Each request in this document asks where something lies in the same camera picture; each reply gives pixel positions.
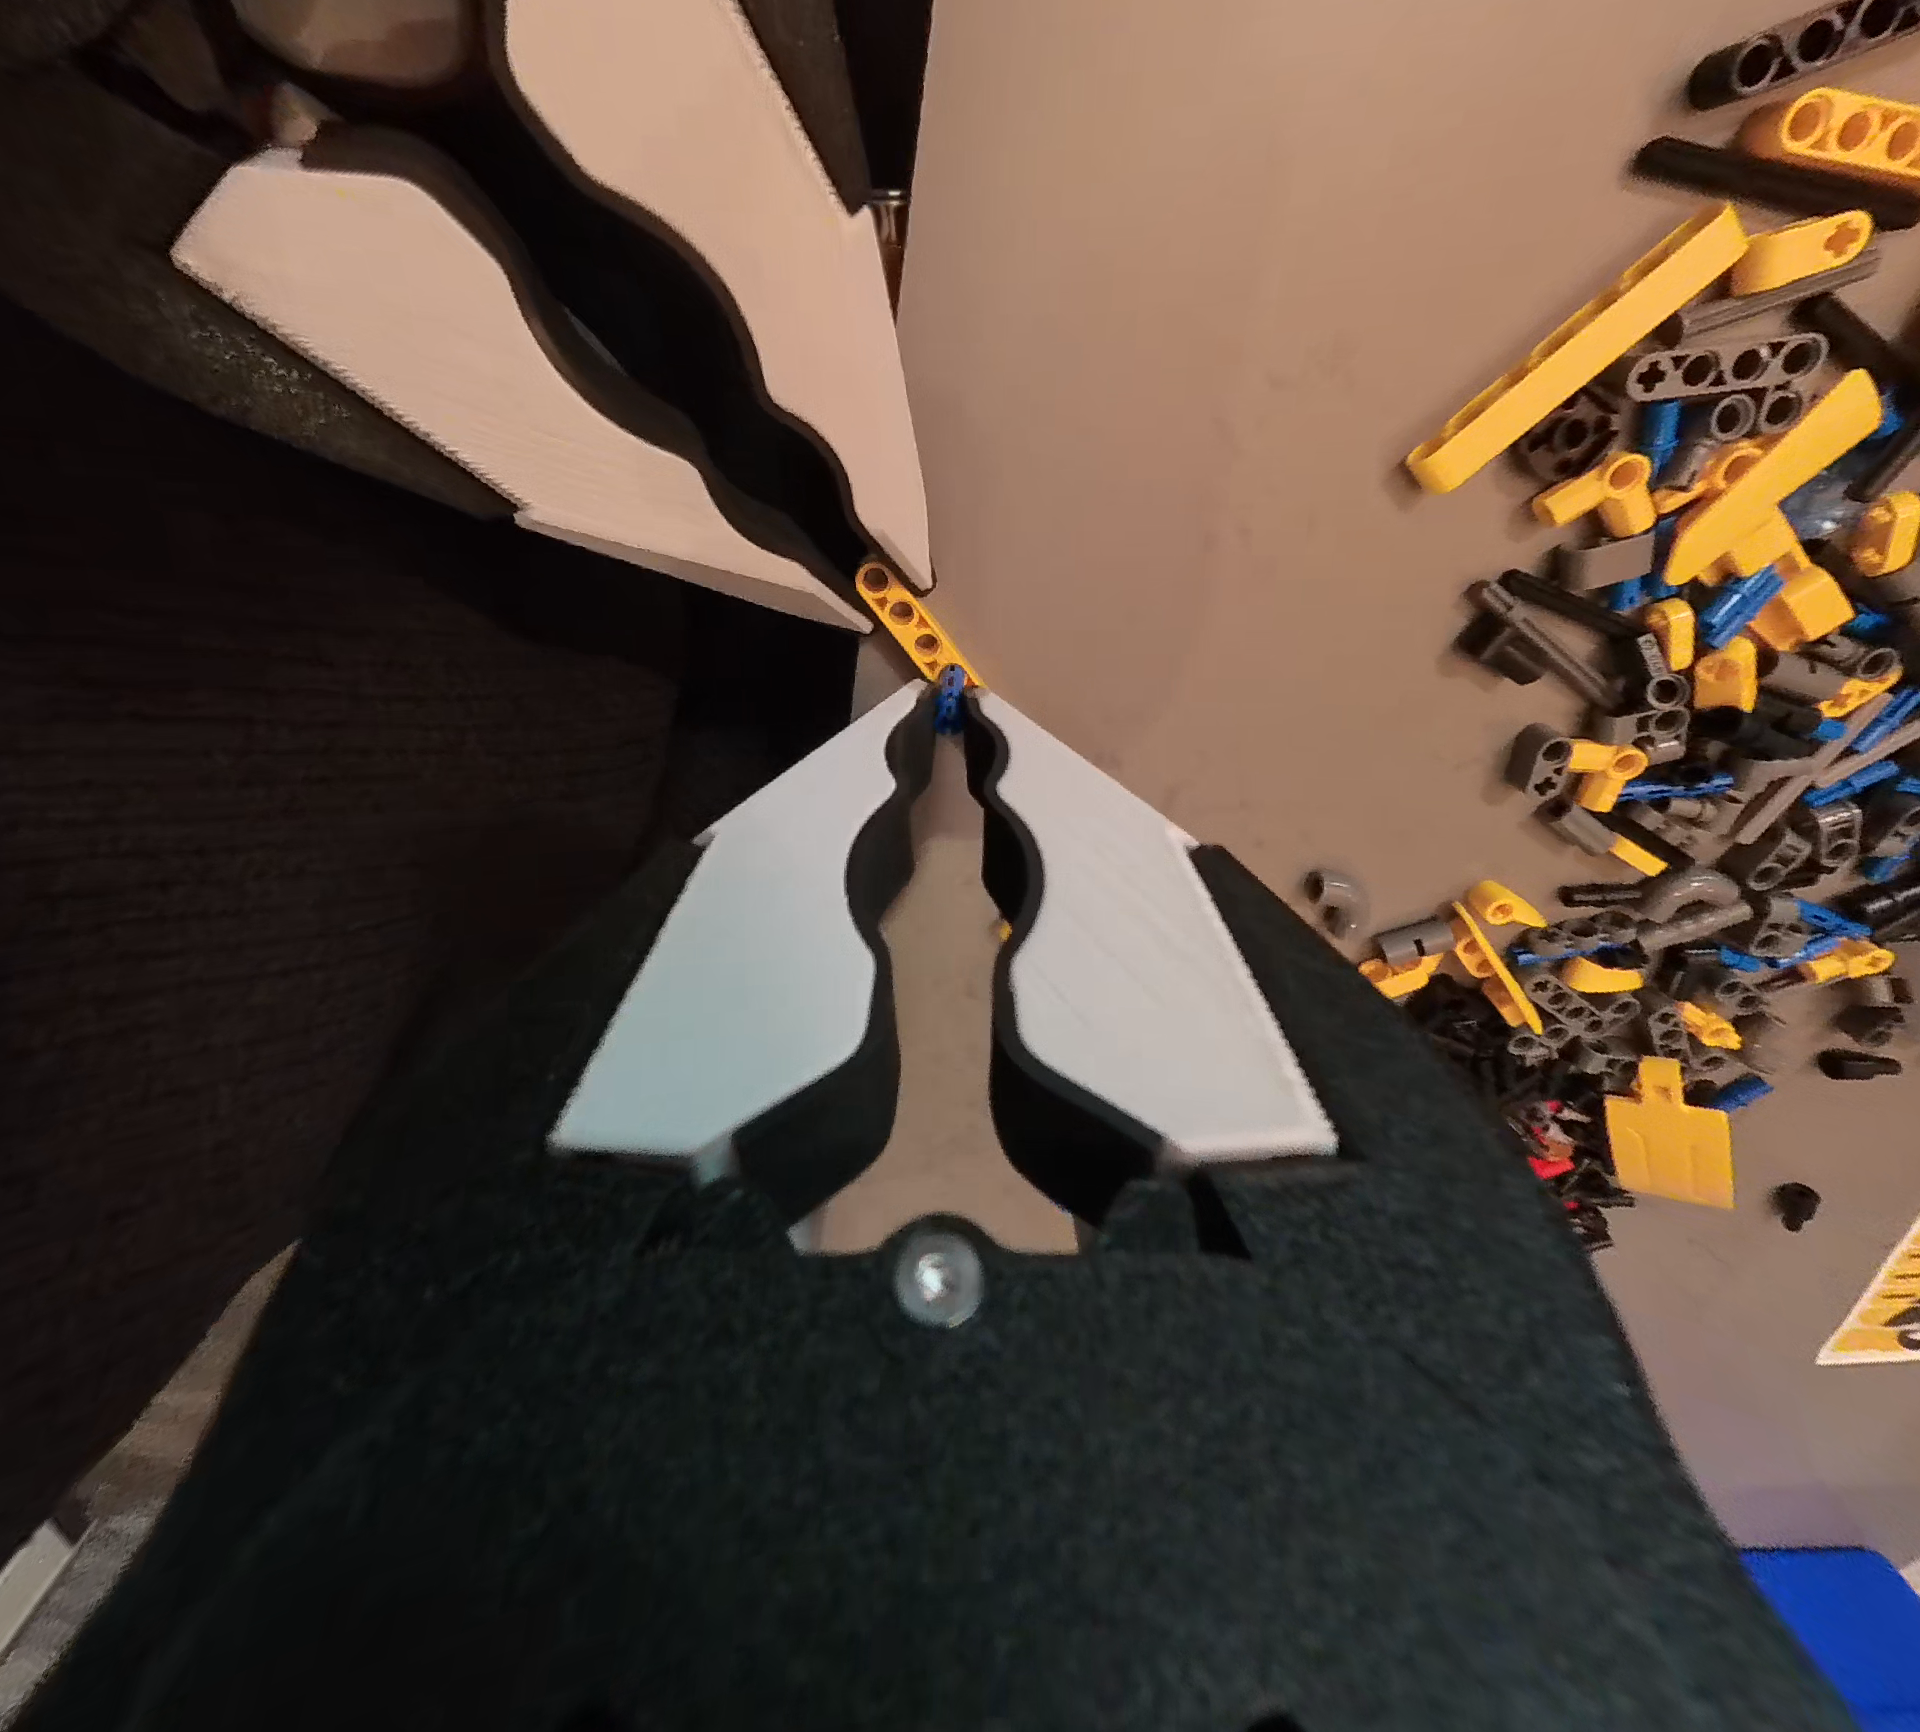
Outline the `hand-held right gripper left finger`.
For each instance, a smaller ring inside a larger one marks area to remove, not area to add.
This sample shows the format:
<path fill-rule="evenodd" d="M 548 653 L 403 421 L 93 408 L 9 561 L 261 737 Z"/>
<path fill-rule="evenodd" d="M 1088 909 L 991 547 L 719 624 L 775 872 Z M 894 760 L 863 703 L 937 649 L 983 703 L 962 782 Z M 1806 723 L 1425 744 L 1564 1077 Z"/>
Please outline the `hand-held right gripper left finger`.
<path fill-rule="evenodd" d="M 902 1101 L 884 918 L 937 742 L 937 690 L 904 688 L 702 831 L 550 1149 L 737 1177 L 782 1223 L 874 1165 Z"/>

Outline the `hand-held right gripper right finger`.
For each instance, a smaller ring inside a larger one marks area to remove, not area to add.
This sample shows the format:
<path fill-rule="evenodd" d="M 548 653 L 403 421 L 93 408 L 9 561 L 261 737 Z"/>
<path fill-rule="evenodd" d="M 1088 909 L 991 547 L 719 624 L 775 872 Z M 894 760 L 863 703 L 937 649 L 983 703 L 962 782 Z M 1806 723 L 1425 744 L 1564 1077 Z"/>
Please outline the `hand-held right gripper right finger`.
<path fill-rule="evenodd" d="M 1200 843 L 991 690 L 966 698 L 994 959 L 991 1116 L 1082 1230 L 1136 1181 L 1337 1152 Z"/>

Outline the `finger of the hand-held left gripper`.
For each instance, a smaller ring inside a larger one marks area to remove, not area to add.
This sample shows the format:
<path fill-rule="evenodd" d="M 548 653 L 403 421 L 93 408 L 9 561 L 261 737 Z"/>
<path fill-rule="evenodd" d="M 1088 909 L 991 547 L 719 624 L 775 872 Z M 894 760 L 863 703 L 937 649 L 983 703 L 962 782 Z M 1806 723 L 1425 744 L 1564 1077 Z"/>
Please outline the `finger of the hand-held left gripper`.
<path fill-rule="evenodd" d="M 728 296 L 748 375 L 932 585 L 925 473 L 833 0 L 502 0 L 509 84 Z"/>
<path fill-rule="evenodd" d="M 820 550 L 591 342 L 431 143 L 270 143 L 220 174 L 170 261 L 499 490 L 522 526 L 872 631 Z"/>

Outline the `yellow toy beam with holes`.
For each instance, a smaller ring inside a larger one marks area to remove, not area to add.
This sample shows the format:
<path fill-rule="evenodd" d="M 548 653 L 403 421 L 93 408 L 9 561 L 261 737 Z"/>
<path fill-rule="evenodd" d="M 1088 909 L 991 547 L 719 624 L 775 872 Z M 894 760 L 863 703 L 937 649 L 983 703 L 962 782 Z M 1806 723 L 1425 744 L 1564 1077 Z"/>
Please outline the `yellow toy beam with holes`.
<path fill-rule="evenodd" d="M 874 629 L 894 636 L 925 683 L 937 683 L 956 668 L 962 671 L 966 690 L 983 690 L 983 677 L 894 564 L 872 553 L 862 561 L 853 585 L 874 615 Z"/>

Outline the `heap of small red black parts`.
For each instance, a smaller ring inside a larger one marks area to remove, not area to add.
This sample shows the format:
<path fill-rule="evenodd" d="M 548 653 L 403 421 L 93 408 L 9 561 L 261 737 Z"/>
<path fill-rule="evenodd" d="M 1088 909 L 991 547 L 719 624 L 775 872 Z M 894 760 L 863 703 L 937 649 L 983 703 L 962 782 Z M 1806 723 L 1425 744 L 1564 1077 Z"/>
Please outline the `heap of small red black parts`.
<path fill-rule="evenodd" d="M 1500 1124 L 1583 1249 L 1611 1249 L 1617 1244 L 1612 1213 L 1630 1210 L 1634 1195 L 1617 1177 L 1600 1097 L 1573 1093 L 1508 1095 L 1500 1097 Z"/>

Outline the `pile of mixed toy pieces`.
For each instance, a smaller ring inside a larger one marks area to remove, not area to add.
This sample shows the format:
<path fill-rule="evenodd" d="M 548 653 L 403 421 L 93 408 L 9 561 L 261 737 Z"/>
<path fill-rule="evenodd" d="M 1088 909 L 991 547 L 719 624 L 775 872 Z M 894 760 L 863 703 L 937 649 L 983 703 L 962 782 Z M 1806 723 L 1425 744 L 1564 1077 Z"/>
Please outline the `pile of mixed toy pieces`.
<path fill-rule="evenodd" d="M 1573 700 L 1508 742 L 1500 788 L 1607 867 L 1557 908 L 1479 878 L 1355 965 L 1499 1120 L 1573 1093 L 1607 1136 L 1652 1050 L 1735 1120 L 1798 991 L 1839 996 L 1826 1081 L 1904 1072 L 1918 337 L 1858 290 L 1918 237 L 1918 99 L 1839 79 L 1890 46 L 1918 46 L 1918 0 L 1823 0 L 1707 49 L 1681 105 L 1720 125 L 1626 167 L 1690 198 L 1681 225 L 1408 456 L 1429 495 L 1508 459 L 1559 535 L 1465 588 L 1454 649 Z"/>

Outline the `yellow printed sticker sheet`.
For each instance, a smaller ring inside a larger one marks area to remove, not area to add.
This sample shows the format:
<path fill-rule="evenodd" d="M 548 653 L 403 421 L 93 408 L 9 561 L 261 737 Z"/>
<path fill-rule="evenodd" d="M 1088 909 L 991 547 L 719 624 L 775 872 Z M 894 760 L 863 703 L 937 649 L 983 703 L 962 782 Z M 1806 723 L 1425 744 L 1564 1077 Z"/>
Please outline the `yellow printed sticker sheet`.
<path fill-rule="evenodd" d="M 1918 1217 L 1861 1288 L 1841 1328 L 1820 1343 L 1820 1365 L 1918 1363 Z"/>

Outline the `blue plastic bin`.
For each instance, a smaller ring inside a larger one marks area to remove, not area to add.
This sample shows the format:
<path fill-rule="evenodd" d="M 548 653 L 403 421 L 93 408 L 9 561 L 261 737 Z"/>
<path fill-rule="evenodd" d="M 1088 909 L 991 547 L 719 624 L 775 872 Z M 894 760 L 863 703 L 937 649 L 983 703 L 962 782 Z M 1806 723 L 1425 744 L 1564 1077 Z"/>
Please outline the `blue plastic bin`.
<path fill-rule="evenodd" d="M 1918 1728 L 1918 1589 L 1877 1552 L 1741 1552 L 1858 1728 Z"/>

